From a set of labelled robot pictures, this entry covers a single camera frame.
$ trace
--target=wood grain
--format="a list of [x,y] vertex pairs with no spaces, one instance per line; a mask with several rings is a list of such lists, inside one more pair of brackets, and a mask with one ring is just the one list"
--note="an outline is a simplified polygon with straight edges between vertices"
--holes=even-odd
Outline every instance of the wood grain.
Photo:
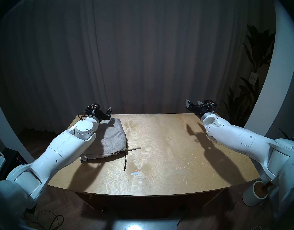
[[211,191],[259,177],[247,156],[208,140],[194,114],[112,117],[121,120],[129,148],[142,147],[128,153],[125,173],[124,154],[86,163],[78,158],[49,185],[81,193],[158,196]]

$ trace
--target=black strap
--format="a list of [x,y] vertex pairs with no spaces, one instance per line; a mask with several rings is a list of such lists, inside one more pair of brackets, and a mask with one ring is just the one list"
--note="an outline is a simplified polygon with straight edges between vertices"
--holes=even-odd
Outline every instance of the black strap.
[[125,173],[125,170],[126,170],[126,166],[127,166],[127,155],[126,155],[126,151],[125,152],[125,167],[124,167],[124,173]]

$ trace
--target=cable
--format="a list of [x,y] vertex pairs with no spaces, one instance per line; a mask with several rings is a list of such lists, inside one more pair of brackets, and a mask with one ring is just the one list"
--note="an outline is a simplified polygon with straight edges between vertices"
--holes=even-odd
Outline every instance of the cable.
[[[44,227],[39,223],[39,214],[42,213],[42,212],[50,212],[50,213],[52,213],[52,214],[55,216],[54,219],[53,219],[53,221],[51,222],[51,224],[50,224],[48,230],[57,230],[57,229],[58,229],[58,228],[64,223],[64,217],[63,217],[63,215],[61,215],[61,214],[56,215],[54,212],[51,212],[51,211],[49,211],[49,210],[42,210],[42,211],[40,211],[40,212],[38,213],[37,217],[36,217],[37,222],[34,222],[34,221],[32,221],[31,219],[26,218],[25,215],[24,215],[24,218],[23,218],[23,219],[27,219],[27,220],[29,220],[31,223],[36,224],[36,225],[37,225],[39,228],[41,228],[42,230],[47,230],[46,228],[44,228]],[[58,219],[58,217],[60,217],[60,216],[62,217],[62,222],[61,222],[61,224],[59,224],[59,219]],[[57,220],[57,226],[56,226],[55,228],[51,229],[51,227],[52,227],[52,225],[53,225],[53,223],[54,223],[55,220]]]

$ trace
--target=scratch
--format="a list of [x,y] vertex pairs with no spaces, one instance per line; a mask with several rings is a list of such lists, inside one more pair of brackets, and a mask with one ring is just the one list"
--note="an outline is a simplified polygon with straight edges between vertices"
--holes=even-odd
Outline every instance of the scratch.
[[[206,161],[206,158],[204,157],[204,155],[202,155],[203,156],[203,159]],[[207,162],[207,161],[206,161]],[[208,162],[207,162],[208,163]],[[209,163],[208,163],[209,164]]]
[[[183,163],[183,162],[182,162],[182,163]],[[184,164],[184,163],[183,163],[183,164]],[[184,165],[185,165],[185,164],[184,164]],[[187,169],[189,169],[189,168],[187,167],[187,165],[185,165],[185,166],[186,166]]]

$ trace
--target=curtain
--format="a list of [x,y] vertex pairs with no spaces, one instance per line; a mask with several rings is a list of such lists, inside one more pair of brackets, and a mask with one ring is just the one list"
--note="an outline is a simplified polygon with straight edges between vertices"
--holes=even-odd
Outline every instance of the curtain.
[[59,133],[87,105],[185,113],[251,64],[261,0],[22,0],[0,22],[0,73],[27,128]]

